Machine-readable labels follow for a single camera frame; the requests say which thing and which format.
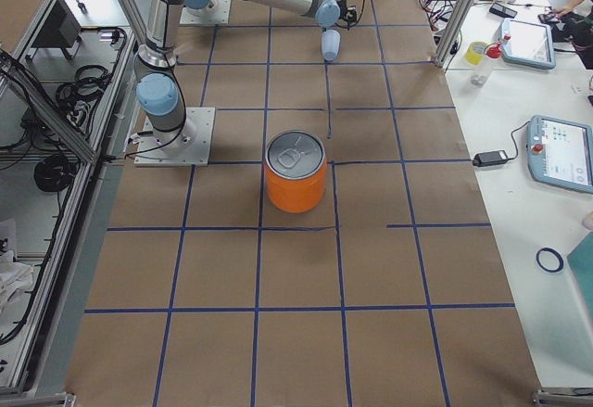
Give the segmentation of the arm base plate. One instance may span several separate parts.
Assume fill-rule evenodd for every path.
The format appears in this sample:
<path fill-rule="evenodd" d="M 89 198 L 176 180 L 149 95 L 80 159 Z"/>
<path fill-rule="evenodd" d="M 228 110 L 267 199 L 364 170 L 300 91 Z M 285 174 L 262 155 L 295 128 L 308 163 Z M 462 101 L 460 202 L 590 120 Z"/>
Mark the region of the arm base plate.
<path fill-rule="evenodd" d="M 165 134 L 153 129 L 145 117 L 143 130 L 148 136 L 139 139 L 134 165 L 138 167 L 207 166 L 215 120 L 215 108 L 190 107 L 180 134 Z"/>
<path fill-rule="evenodd" d="M 227 25 L 232 0 L 185 0 L 181 26 Z"/>

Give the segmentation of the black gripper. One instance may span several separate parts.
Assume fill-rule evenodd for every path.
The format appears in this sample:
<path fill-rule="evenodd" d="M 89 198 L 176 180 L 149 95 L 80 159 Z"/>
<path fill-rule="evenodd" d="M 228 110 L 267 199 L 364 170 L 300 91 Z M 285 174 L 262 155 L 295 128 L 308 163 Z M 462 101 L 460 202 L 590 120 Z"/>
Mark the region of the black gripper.
<path fill-rule="evenodd" d="M 358 25 L 358 11 L 355 6 L 348 6 L 347 0 L 339 0 L 340 16 L 339 18 L 344 21 L 346 30 L 349 30 Z"/>

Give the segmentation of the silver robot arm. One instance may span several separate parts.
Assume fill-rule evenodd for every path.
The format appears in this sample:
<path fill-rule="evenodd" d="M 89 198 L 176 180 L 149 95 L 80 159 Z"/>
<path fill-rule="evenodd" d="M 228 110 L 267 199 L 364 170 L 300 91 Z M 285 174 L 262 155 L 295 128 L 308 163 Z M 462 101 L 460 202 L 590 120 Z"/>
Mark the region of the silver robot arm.
<path fill-rule="evenodd" d="M 347 0 L 241 0 L 280 8 L 311 18 L 323 29 L 338 21 L 354 21 Z M 152 0 L 145 40 L 134 60 L 136 98 L 148 117 L 157 148 L 172 152 L 186 148 L 193 135 L 183 92 L 174 69 L 178 26 L 185 0 Z"/>

